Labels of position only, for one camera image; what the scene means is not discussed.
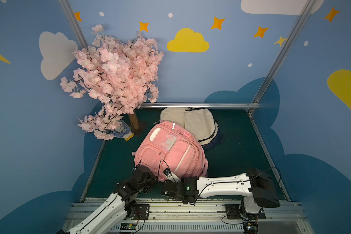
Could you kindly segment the beige and navy backpack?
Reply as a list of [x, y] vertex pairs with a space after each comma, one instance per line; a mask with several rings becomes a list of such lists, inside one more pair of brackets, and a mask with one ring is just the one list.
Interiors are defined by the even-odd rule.
[[168, 107], [160, 120], [171, 121], [194, 135], [201, 146], [208, 144], [216, 133], [216, 120], [207, 108]]

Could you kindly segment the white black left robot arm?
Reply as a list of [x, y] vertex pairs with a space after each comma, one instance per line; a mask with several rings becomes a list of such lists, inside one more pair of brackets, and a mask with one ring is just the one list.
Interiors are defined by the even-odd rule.
[[136, 213], [139, 193], [148, 193], [158, 182], [145, 166], [139, 166], [131, 177], [118, 183], [114, 192], [86, 219], [68, 231], [59, 234], [106, 234], [112, 227]]

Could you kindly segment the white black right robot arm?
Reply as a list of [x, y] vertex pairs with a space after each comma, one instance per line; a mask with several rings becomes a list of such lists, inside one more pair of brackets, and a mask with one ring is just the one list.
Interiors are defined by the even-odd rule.
[[163, 183], [161, 194], [190, 205], [209, 197], [241, 196], [241, 212], [248, 215], [258, 214], [263, 208], [280, 207], [273, 178], [256, 168], [229, 177], [168, 179]]

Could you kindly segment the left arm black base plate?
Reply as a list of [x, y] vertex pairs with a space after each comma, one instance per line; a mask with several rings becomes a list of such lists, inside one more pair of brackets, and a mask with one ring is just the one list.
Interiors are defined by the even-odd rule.
[[148, 220], [150, 212], [149, 204], [137, 204], [132, 220]]

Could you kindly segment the pink backpack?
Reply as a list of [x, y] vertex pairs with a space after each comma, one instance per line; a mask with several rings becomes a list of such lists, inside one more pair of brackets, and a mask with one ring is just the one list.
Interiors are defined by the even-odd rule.
[[161, 182], [167, 180], [166, 168], [179, 178], [207, 176], [209, 163], [201, 144], [174, 122], [155, 125], [133, 155], [136, 166], [148, 167]]

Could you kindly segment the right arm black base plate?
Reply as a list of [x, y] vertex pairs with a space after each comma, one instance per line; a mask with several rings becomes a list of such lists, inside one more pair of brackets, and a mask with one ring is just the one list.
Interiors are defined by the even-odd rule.
[[224, 207], [226, 209], [226, 218], [229, 220], [252, 221], [266, 219], [263, 208], [257, 214], [249, 214], [241, 207], [241, 204], [225, 204]]

